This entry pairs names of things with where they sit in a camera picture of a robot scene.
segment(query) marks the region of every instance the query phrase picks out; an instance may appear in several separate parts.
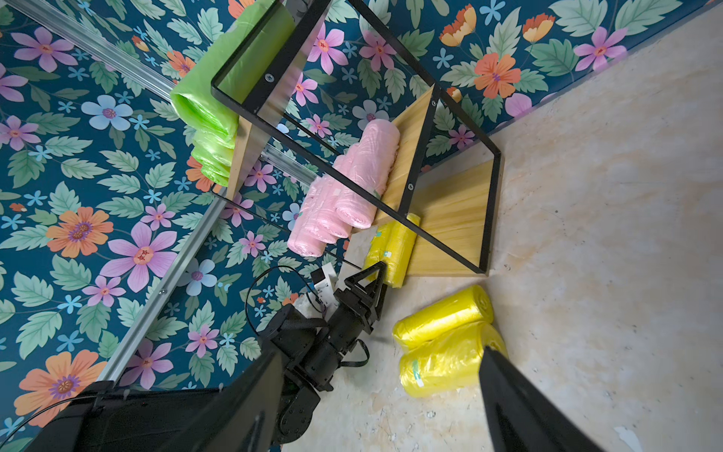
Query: green garbage bag roll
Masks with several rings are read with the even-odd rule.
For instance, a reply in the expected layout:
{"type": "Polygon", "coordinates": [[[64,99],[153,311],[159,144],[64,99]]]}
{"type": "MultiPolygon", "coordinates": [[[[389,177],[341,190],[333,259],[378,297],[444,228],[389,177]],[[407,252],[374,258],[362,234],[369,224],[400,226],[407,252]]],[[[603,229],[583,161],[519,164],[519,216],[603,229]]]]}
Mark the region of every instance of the green garbage bag roll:
{"type": "MultiPolygon", "coordinates": [[[[211,95],[211,79],[272,3],[273,0],[257,0],[248,6],[236,20],[235,27],[222,34],[196,67],[171,91],[171,102],[181,119],[196,130],[214,134],[227,148],[234,147],[239,117],[211,95]]],[[[288,10],[277,8],[222,81],[221,90],[237,101],[243,101],[293,30],[294,20],[288,10]]]]}

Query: black cable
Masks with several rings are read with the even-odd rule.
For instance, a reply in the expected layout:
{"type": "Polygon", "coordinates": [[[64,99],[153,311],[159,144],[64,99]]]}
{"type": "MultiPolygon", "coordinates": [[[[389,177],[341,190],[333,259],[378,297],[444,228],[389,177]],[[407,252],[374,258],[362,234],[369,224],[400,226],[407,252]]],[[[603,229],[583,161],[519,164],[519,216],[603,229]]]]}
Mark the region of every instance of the black cable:
{"type": "Polygon", "coordinates": [[[83,397],[75,396],[75,397],[72,397],[72,398],[67,398],[66,400],[61,400],[60,402],[56,402],[56,403],[54,403],[54,404],[52,404],[52,405],[50,405],[50,406],[46,406],[45,408],[41,409],[39,412],[35,413],[33,416],[28,417],[28,418],[25,420],[25,422],[23,422],[22,424],[20,424],[20,425],[18,425],[17,427],[15,427],[15,430],[13,430],[11,433],[8,433],[8,434],[7,434],[7,438],[5,438],[2,443],[0,443],[0,449],[2,449],[3,446],[10,440],[10,438],[12,438],[12,437],[15,435],[15,433],[17,433],[21,428],[23,428],[28,422],[32,421],[33,419],[35,419],[36,417],[40,416],[42,413],[48,411],[49,409],[55,408],[56,406],[58,406],[58,405],[60,405],[60,404],[67,404],[67,403],[69,403],[69,402],[72,402],[73,400],[84,400],[84,399],[87,399],[87,398],[96,398],[96,397],[99,397],[99,395],[96,394],[96,395],[94,395],[94,396],[83,396],[83,397]]]}

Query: green leaf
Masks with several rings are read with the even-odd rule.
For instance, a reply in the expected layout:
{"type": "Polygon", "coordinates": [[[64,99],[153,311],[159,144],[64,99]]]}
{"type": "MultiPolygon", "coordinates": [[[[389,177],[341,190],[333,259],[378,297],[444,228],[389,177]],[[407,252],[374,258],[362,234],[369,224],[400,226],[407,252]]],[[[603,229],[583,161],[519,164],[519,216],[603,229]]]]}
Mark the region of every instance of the green leaf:
{"type": "Polygon", "coordinates": [[[236,363],[239,362],[239,353],[236,351],[236,347],[218,347],[216,361],[221,366],[221,370],[228,372],[229,377],[232,376],[236,369],[236,363]]]}
{"type": "Polygon", "coordinates": [[[392,101],[396,102],[404,94],[406,88],[406,75],[398,67],[387,69],[384,73],[384,86],[387,87],[387,93],[392,95],[392,101]]]}
{"type": "Polygon", "coordinates": [[[29,155],[27,150],[18,151],[10,156],[10,163],[8,164],[8,176],[13,176],[12,187],[18,188],[27,184],[31,179],[36,180],[40,177],[40,173],[45,171],[45,165],[39,162],[35,157],[29,155]]]}
{"type": "Polygon", "coordinates": [[[148,174],[145,175],[145,181],[148,182],[152,188],[164,188],[171,183],[174,177],[175,171],[174,166],[176,162],[159,163],[150,169],[148,174]]]}
{"type": "Polygon", "coordinates": [[[482,99],[482,111],[492,122],[497,122],[497,115],[502,113],[502,96],[499,95],[494,99],[482,99]]]}
{"type": "Polygon", "coordinates": [[[244,311],[234,312],[221,323],[221,335],[239,334],[244,326],[246,326],[246,313],[244,311]]]}
{"type": "Polygon", "coordinates": [[[359,15],[345,0],[332,0],[326,20],[338,24],[346,24],[347,19],[357,19],[359,15]]]}
{"type": "Polygon", "coordinates": [[[245,338],[239,344],[239,351],[242,355],[244,355],[244,358],[249,361],[253,361],[261,356],[261,346],[259,346],[259,342],[256,338],[245,338]]]}
{"type": "Polygon", "coordinates": [[[647,30],[650,25],[663,20],[673,9],[683,3],[676,0],[628,0],[621,7],[615,18],[615,29],[627,28],[626,36],[637,35],[647,30]]]}
{"type": "Polygon", "coordinates": [[[206,351],[203,358],[199,358],[198,354],[191,355],[191,360],[188,363],[188,368],[191,370],[191,375],[196,381],[200,381],[203,387],[208,386],[211,381],[211,374],[213,373],[213,357],[210,351],[206,351]]]}
{"type": "Polygon", "coordinates": [[[9,300],[0,300],[0,323],[5,323],[15,314],[15,305],[9,300]]]}
{"type": "Polygon", "coordinates": [[[93,342],[100,340],[100,333],[108,327],[108,321],[111,319],[111,308],[103,303],[93,306],[85,305],[78,311],[78,320],[76,325],[80,325],[80,332],[88,336],[93,342]]]}
{"type": "Polygon", "coordinates": [[[138,317],[142,310],[143,306],[136,300],[131,301],[127,298],[118,297],[118,309],[116,309],[116,312],[118,313],[118,320],[121,321],[121,325],[128,328],[132,327],[136,317],[138,317]]]}
{"type": "Polygon", "coordinates": [[[102,358],[110,359],[118,348],[118,337],[110,331],[104,331],[98,342],[98,354],[102,358]]]}
{"type": "Polygon", "coordinates": [[[453,86],[460,88],[469,88],[474,86],[474,79],[479,77],[479,74],[474,73],[474,68],[477,65],[476,61],[462,61],[462,64],[454,64],[449,72],[446,72],[441,80],[443,82],[450,82],[453,86]]]}
{"type": "Polygon", "coordinates": [[[111,215],[117,215],[121,218],[136,218],[145,213],[143,201],[136,197],[115,197],[110,201],[98,204],[99,209],[107,210],[111,215]]]}
{"type": "Polygon", "coordinates": [[[607,1],[560,0],[549,8],[557,14],[555,23],[563,27],[562,31],[578,37],[593,33],[602,24],[607,14],[607,1]]]}
{"type": "Polygon", "coordinates": [[[170,374],[160,383],[153,385],[153,387],[158,389],[175,389],[176,386],[183,383],[183,380],[186,380],[189,375],[191,375],[190,372],[185,372],[180,375],[170,374]]]}
{"type": "Polygon", "coordinates": [[[114,174],[107,179],[101,179],[98,181],[99,184],[105,185],[109,189],[126,193],[130,195],[140,190],[140,181],[136,176],[129,176],[128,174],[114,174]]]}
{"type": "Polygon", "coordinates": [[[198,28],[211,42],[223,34],[223,25],[218,21],[218,9],[201,9],[198,14],[198,28]]]}
{"type": "Polygon", "coordinates": [[[541,71],[546,72],[550,77],[558,77],[571,73],[580,59],[573,52],[573,45],[565,39],[565,43],[557,39],[549,40],[549,44],[536,43],[526,48],[535,58],[532,62],[541,71]]]}
{"type": "Polygon", "coordinates": [[[52,137],[46,141],[46,149],[56,157],[64,157],[79,154],[92,143],[93,140],[81,140],[78,137],[52,137]]]}
{"type": "Polygon", "coordinates": [[[28,317],[15,339],[20,344],[20,358],[25,359],[36,347],[45,346],[62,325],[63,317],[57,311],[42,311],[28,317]]]}
{"type": "Polygon", "coordinates": [[[448,130],[454,129],[454,116],[449,108],[442,105],[441,102],[437,104],[437,110],[435,110],[435,126],[439,130],[447,132],[448,130]]]}
{"type": "Polygon", "coordinates": [[[118,74],[106,69],[105,63],[96,61],[91,64],[88,69],[90,70],[91,77],[93,77],[93,80],[95,80],[95,84],[100,85],[100,87],[103,88],[103,91],[105,91],[106,94],[110,93],[113,88],[118,85],[118,74]]]}
{"type": "Polygon", "coordinates": [[[309,69],[307,71],[304,71],[304,75],[306,75],[311,80],[314,80],[316,83],[319,84],[319,86],[326,83],[334,83],[336,81],[336,77],[334,77],[333,75],[329,75],[326,72],[322,72],[321,69],[309,69]]]}
{"type": "Polygon", "coordinates": [[[53,282],[65,291],[83,289],[90,285],[90,269],[75,259],[65,260],[58,255],[53,255],[53,270],[50,276],[55,278],[53,282]]]}
{"type": "Polygon", "coordinates": [[[60,78],[60,76],[57,74],[41,71],[34,66],[9,67],[7,68],[7,70],[15,75],[25,77],[28,82],[40,82],[41,80],[57,80],[60,78]]]}
{"type": "Polygon", "coordinates": [[[175,336],[179,330],[186,327],[186,323],[175,317],[159,317],[150,324],[150,328],[145,333],[145,337],[151,341],[160,341],[170,336],[175,336]]]}
{"type": "Polygon", "coordinates": [[[427,157],[442,155],[449,149],[452,149],[450,138],[445,135],[437,135],[427,143],[427,157]]]}
{"type": "Polygon", "coordinates": [[[523,70],[520,81],[513,83],[513,86],[522,93],[534,93],[535,91],[547,91],[549,89],[544,81],[544,75],[530,69],[523,70]]]}
{"type": "Polygon", "coordinates": [[[372,63],[367,58],[359,60],[359,64],[356,66],[356,71],[359,73],[361,86],[366,88],[369,97],[372,97],[381,86],[382,76],[379,72],[372,71],[372,63]]]}
{"type": "Polygon", "coordinates": [[[495,33],[489,36],[489,47],[487,53],[502,55],[513,55],[517,51],[517,42],[520,40],[522,25],[517,25],[520,7],[515,8],[504,20],[495,25],[495,33]]]}
{"type": "Polygon", "coordinates": [[[15,287],[12,288],[12,293],[25,307],[41,306],[53,299],[53,287],[37,276],[28,278],[18,271],[15,272],[13,282],[15,287]]]}

